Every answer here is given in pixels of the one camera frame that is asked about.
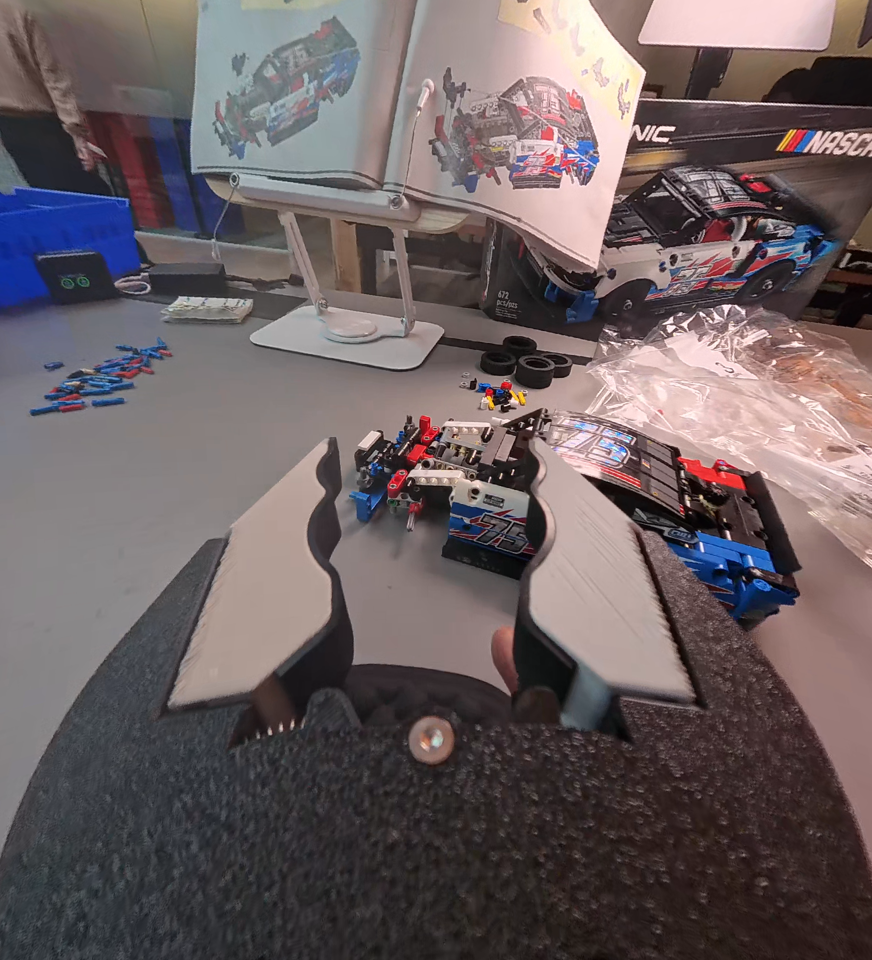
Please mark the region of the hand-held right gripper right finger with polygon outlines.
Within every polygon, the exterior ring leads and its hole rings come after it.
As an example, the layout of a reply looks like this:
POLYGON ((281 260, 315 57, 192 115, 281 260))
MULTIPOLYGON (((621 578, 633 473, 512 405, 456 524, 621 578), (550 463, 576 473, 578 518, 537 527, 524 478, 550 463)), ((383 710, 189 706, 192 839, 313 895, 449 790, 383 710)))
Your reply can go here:
POLYGON ((548 689, 563 726, 597 730, 615 701, 693 707, 696 690, 639 528, 544 440, 530 441, 514 663, 548 689))

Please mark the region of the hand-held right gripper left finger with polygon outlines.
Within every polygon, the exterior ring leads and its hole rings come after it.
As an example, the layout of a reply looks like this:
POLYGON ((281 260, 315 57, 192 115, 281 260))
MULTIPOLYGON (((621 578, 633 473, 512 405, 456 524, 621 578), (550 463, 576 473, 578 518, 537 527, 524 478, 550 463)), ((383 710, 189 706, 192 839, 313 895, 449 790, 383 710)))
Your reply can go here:
POLYGON ((168 710, 248 703, 264 724, 299 722, 340 689, 353 630, 332 557, 342 471, 325 438, 229 529, 168 692, 168 710))

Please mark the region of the brick-built toy race car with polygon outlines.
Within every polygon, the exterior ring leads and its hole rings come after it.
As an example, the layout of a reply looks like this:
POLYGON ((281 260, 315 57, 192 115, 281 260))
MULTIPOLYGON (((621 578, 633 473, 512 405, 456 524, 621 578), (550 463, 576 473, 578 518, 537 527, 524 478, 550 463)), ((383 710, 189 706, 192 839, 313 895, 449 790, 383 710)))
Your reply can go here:
POLYGON ((446 512, 442 556, 519 579, 526 537, 528 447, 541 439, 642 530, 658 534, 739 624, 793 606, 801 569, 762 473, 707 466, 631 426, 538 409, 492 422, 410 415, 394 439, 370 431, 354 452, 359 522, 383 508, 412 531, 428 507, 446 512))

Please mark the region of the white book stand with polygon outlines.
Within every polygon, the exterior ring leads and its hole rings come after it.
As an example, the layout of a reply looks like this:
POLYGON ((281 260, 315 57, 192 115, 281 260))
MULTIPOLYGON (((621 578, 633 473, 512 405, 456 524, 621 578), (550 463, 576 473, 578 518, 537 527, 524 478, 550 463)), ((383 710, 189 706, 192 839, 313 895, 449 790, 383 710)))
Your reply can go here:
POLYGON ((252 334, 253 344, 390 371, 421 366, 444 331, 416 319, 406 235, 452 233, 466 221, 466 212, 410 201, 403 188, 344 189, 241 172, 231 172, 228 181, 232 201, 277 212, 309 297, 307 304, 252 334), (305 246, 298 214, 381 227, 392 234, 403 305, 399 318, 330 305, 305 246))

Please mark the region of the toy car instruction booklet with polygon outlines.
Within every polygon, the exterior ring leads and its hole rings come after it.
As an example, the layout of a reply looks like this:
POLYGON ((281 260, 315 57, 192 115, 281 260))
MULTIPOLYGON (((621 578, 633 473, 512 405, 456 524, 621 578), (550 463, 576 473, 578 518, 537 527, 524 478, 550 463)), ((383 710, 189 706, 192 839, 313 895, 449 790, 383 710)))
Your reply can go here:
POLYGON ((458 210, 596 267, 645 71, 590 2, 198 8, 192 165, 238 201, 458 210))

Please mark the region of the grey desk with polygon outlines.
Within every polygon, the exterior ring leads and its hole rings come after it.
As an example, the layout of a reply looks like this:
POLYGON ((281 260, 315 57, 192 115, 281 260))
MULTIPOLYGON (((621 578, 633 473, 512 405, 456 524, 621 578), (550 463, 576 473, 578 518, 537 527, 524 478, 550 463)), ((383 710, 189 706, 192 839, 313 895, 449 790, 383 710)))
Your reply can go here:
MULTIPOLYGON (((409 372, 293 357, 244 326, 166 323, 149 302, 0 314, 0 853, 37 762, 110 650, 211 538, 315 442, 344 469, 406 414, 475 420, 458 386, 504 335, 427 306, 446 339, 409 372), (173 351, 125 405, 29 417, 73 369, 162 338, 173 351)), ((802 597, 754 639, 799 699, 872 861, 872 570, 771 484, 802 597)))

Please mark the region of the person's right hand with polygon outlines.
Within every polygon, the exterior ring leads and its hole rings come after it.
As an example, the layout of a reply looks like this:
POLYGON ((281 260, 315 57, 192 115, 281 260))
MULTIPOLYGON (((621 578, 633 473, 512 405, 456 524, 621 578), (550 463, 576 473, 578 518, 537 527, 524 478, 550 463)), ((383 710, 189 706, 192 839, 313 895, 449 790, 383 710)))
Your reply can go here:
POLYGON ((490 654, 493 665, 510 694, 519 687, 519 678, 514 662, 514 628, 499 627, 491 637, 490 654))

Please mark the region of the pile of small mixed bricks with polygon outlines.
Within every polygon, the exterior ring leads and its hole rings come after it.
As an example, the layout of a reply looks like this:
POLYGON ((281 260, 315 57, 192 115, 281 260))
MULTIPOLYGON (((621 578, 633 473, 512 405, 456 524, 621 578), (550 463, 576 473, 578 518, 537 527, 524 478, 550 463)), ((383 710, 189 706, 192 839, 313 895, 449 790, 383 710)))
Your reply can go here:
POLYGON ((498 415, 528 409, 528 396, 524 389, 518 389, 509 379, 499 383, 481 380, 469 371, 459 376, 459 388, 478 397, 479 408, 495 412, 498 415))

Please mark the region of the pile of blue red pins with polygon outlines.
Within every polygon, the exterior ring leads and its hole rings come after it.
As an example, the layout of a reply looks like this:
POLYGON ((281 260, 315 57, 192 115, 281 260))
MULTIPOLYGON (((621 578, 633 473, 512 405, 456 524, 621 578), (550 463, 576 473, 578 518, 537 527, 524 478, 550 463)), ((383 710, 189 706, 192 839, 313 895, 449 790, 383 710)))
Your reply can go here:
POLYGON ((117 353, 93 364, 74 368, 43 395, 43 403, 29 410, 30 418, 68 414, 85 409, 123 406, 138 378, 150 377, 155 367, 174 353, 160 337, 147 345, 118 343, 117 353))

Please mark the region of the clear plastic bag pile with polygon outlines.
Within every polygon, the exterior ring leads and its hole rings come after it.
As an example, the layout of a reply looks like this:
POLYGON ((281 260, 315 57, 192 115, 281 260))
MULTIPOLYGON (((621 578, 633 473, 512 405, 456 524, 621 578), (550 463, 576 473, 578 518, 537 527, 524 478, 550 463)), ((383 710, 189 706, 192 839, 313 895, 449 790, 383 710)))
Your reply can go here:
POLYGON ((754 469, 872 569, 872 372, 843 340, 763 308, 605 330, 588 412, 754 469))

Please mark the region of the stack of printed sheets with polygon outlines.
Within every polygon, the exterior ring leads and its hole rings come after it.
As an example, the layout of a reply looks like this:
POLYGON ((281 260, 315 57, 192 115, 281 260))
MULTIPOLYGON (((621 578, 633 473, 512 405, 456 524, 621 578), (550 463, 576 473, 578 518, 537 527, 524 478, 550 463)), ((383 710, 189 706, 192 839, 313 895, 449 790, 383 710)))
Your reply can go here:
POLYGON ((240 325, 253 310, 251 298, 178 296, 161 310, 166 323, 240 325))

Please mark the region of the black power adapter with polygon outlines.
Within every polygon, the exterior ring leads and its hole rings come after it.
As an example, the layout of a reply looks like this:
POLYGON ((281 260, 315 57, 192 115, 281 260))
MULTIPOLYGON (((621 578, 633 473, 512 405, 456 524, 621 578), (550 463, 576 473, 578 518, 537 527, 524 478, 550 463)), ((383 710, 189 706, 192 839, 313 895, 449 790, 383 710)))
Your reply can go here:
POLYGON ((154 296, 222 298, 226 295, 226 269, 218 262, 156 263, 147 271, 154 296))

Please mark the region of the toy car box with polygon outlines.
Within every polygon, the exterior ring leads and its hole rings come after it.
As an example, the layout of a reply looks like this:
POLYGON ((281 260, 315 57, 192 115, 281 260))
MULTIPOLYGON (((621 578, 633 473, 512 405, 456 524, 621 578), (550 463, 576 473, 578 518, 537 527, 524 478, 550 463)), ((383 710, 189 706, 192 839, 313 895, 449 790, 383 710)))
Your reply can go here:
POLYGON ((644 100, 598 268, 491 222, 479 306, 590 341, 714 306, 797 319, 871 207, 872 106, 644 100))

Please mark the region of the blue plastic bin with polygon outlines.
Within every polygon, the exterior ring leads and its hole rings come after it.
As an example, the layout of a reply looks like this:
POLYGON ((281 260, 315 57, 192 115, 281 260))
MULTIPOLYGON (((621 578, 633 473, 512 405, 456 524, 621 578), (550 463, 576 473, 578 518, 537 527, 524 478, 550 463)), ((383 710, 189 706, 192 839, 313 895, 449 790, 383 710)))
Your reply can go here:
POLYGON ((130 204, 122 198, 35 188, 0 192, 0 309, 45 300, 37 256, 90 251, 121 277, 140 267, 130 204))

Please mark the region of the white lamp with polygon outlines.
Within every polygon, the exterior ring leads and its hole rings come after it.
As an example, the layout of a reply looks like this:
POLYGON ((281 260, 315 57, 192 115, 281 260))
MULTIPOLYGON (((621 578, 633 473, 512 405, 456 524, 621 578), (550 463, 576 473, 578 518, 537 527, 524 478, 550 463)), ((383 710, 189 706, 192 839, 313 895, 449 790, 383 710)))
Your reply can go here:
POLYGON ((736 50, 821 52, 835 1, 654 1, 638 36, 643 46, 694 49, 683 97, 706 100, 736 50))

